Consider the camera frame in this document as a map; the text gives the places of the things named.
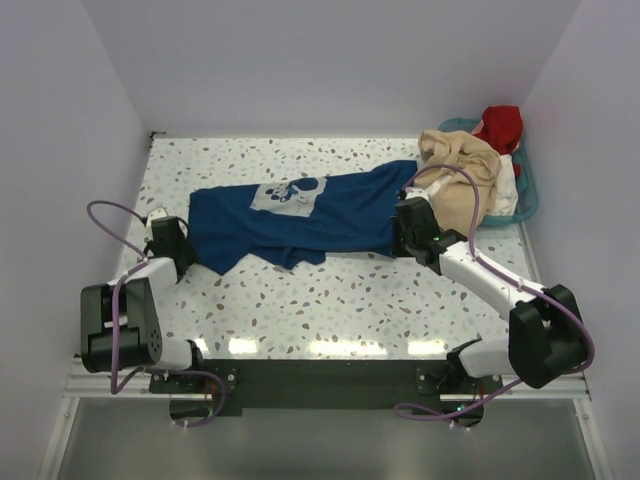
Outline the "blue printed t shirt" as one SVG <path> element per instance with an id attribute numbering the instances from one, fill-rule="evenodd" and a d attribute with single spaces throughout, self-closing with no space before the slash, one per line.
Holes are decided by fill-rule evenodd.
<path id="1" fill-rule="evenodd" d="M 392 251 L 392 216 L 412 160 L 371 171 L 199 189 L 189 199 L 189 237 L 201 265 L 224 275 L 247 255 L 286 269 L 329 253 Z"/>

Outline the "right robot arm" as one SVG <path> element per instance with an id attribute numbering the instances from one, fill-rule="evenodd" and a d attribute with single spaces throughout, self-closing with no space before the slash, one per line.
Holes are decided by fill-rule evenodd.
<path id="1" fill-rule="evenodd" d="M 592 362 L 593 342 L 568 288 L 516 276 L 461 233 L 441 229 L 423 198 L 399 201 L 392 224 L 394 256 L 412 257 L 460 284 L 507 323 L 505 338 L 477 338 L 447 354 L 444 380 L 452 390 L 469 392 L 491 375 L 513 375 L 540 389 Z"/>

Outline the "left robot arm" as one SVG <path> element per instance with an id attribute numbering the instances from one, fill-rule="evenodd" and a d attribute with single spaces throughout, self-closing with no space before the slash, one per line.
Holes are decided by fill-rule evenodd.
<path id="1" fill-rule="evenodd" d="M 172 370 L 173 382 L 185 392 L 200 390 L 207 368 L 192 340 L 165 339 L 160 327 L 161 300 L 195 263 L 196 254 L 175 216 L 150 221 L 151 255 L 124 280 L 93 285 L 81 291 L 81 360 L 91 373 L 117 368 Z"/>

